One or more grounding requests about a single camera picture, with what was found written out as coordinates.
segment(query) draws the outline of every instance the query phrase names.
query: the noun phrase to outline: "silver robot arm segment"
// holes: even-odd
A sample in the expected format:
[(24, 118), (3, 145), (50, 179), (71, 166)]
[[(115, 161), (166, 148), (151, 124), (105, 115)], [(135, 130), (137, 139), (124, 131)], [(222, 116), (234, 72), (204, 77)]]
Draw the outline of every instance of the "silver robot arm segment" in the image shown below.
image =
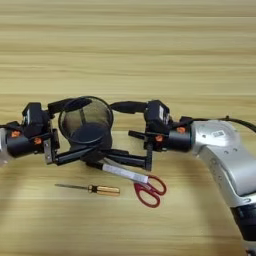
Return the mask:
[(248, 256), (256, 256), (256, 158), (241, 144), (227, 122), (192, 124), (193, 154), (207, 165), (231, 208), (244, 238)]

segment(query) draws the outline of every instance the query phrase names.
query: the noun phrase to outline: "screwdriver shaft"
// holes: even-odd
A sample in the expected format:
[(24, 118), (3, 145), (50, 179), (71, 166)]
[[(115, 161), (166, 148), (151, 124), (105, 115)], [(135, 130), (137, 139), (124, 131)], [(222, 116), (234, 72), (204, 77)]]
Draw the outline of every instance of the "screwdriver shaft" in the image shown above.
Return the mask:
[(74, 189), (84, 189), (84, 190), (89, 190), (88, 187), (82, 187), (82, 186), (75, 186), (75, 185), (66, 185), (66, 184), (55, 184), (56, 187), (61, 187), (61, 188), (74, 188)]

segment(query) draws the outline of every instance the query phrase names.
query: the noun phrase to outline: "screwdriver handle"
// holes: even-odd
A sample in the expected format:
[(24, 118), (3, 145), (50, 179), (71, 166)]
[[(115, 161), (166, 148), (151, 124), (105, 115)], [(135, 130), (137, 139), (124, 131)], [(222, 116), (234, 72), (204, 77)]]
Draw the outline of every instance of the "screwdriver handle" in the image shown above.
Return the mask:
[(94, 186), (94, 185), (88, 186), (88, 192), (96, 193), (98, 195), (104, 195), (104, 196), (119, 196), (120, 195), (119, 188)]

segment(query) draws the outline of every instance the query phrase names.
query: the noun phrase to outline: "orange label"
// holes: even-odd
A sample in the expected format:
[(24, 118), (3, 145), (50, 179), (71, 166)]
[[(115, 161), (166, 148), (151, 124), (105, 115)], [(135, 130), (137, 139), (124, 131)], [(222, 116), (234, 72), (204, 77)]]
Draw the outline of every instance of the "orange label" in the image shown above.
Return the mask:
[(186, 128), (184, 128), (184, 127), (178, 127), (178, 128), (177, 128), (177, 132), (178, 132), (178, 133), (181, 133), (181, 134), (184, 134), (184, 133), (186, 132)]

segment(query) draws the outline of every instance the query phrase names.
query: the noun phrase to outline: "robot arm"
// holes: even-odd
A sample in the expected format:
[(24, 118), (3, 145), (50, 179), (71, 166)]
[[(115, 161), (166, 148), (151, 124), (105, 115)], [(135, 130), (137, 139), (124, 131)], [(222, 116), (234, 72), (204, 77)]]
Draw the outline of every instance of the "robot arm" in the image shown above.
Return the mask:
[[(145, 133), (130, 131), (129, 135), (143, 139), (145, 149), (192, 151), (206, 164), (241, 231), (247, 255), (256, 256), (256, 158), (243, 147), (237, 130), (222, 121), (229, 118), (183, 117), (175, 123), (160, 101), (151, 101), (144, 108), (136, 102), (119, 102), (112, 107), (123, 113), (144, 113)], [(256, 132), (254, 125), (232, 120)]]
[(192, 124), (193, 154), (207, 165), (230, 207), (247, 254), (256, 255), (256, 159), (227, 122)]

